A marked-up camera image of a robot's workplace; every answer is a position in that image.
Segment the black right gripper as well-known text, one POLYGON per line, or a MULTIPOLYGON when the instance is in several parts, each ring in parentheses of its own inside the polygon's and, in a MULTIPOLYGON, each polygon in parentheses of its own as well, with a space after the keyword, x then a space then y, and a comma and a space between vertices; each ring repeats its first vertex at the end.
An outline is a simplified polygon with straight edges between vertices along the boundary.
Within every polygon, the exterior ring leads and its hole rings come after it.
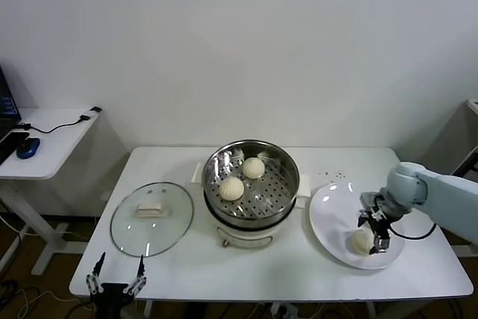
POLYGON ((369 226, 376 236, 369 250, 370 255, 387 252, 390 245, 390 238, 381 237, 389 236, 389 222, 385 213, 378 205, 368 206, 364 211, 360 211, 358 226, 369 226))

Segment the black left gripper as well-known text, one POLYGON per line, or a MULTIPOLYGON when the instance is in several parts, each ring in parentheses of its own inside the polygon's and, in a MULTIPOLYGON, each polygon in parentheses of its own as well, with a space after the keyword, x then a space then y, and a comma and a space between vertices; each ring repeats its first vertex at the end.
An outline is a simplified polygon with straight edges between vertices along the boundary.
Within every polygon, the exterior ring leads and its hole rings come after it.
POLYGON ((105 253, 93 267, 93 271, 86 276, 86 284, 91 295, 91 302, 96 307, 96 318, 118 319, 122 309, 134 300, 133 294, 139 294, 146 285, 145 265, 143 256, 140 257, 137 275, 128 284, 105 283, 102 285, 99 274, 105 261, 105 253))

